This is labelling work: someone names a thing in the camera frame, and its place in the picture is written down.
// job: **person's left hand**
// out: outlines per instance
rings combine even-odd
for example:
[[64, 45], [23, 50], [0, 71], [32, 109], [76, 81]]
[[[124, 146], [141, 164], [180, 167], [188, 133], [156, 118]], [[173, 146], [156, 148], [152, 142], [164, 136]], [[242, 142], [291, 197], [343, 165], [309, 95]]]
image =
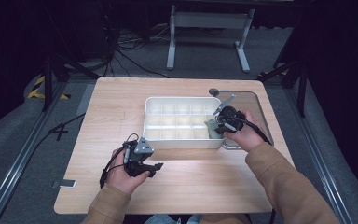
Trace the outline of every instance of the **person's left hand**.
[[118, 167], [109, 171], [109, 174], [106, 178], [106, 184], [132, 195], [135, 189], [145, 182], [149, 176], [149, 172], [143, 172], [136, 177], [129, 176], [124, 170], [124, 166], [122, 165], [124, 162], [125, 151], [126, 150], [122, 150], [120, 153], [118, 153], [117, 157], [110, 165], [110, 167]]

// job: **table top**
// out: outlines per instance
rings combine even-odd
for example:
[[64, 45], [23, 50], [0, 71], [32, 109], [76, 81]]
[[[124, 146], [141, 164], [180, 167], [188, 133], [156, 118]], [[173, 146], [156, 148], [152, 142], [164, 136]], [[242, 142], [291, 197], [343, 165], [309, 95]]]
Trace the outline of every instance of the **table top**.
[[[112, 151], [121, 147], [130, 134], [142, 136], [148, 97], [210, 97], [210, 88], [253, 92], [274, 146], [293, 164], [267, 93], [259, 81], [102, 77], [91, 96], [64, 176], [64, 179], [75, 180], [76, 186], [60, 189], [55, 211], [59, 214], [87, 213], [100, 190], [101, 172]], [[132, 194], [127, 213], [270, 212], [264, 189], [244, 162], [245, 156], [242, 150], [222, 147], [156, 149], [145, 164], [164, 162], [164, 165]]]

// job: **tan sleeve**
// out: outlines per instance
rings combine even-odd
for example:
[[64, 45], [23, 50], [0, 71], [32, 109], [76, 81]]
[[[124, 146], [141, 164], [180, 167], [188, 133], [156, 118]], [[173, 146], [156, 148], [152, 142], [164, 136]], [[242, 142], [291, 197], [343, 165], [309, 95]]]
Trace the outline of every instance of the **tan sleeve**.
[[122, 223], [130, 198], [129, 194], [105, 184], [89, 206], [82, 223]]
[[339, 223], [310, 181], [268, 143], [254, 148], [246, 156], [246, 163], [284, 223]]

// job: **dark background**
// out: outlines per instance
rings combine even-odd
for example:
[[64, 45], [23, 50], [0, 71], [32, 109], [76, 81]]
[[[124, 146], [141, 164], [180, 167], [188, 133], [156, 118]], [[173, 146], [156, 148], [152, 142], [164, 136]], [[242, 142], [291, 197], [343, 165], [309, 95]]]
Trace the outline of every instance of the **dark background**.
[[[358, 1], [313, 5], [317, 10], [304, 13], [257, 10], [253, 26], [296, 27], [280, 62], [308, 60], [312, 88], [358, 178]], [[0, 118], [23, 103], [23, 90], [41, 71], [48, 52], [76, 62], [102, 58], [108, 53], [103, 28], [130, 27], [148, 36], [151, 27], [168, 22], [170, 11], [169, 6], [119, 5], [112, 23], [106, 23], [101, 10], [107, 7], [93, 1], [0, 1]]]

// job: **white plastic tray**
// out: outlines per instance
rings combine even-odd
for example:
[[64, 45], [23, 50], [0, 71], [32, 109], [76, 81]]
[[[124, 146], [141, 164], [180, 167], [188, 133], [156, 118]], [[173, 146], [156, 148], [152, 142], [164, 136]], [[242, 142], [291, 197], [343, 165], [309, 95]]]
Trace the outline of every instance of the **white plastic tray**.
[[145, 103], [144, 138], [153, 148], [219, 148], [204, 121], [214, 119], [221, 102], [215, 97], [149, 97]]

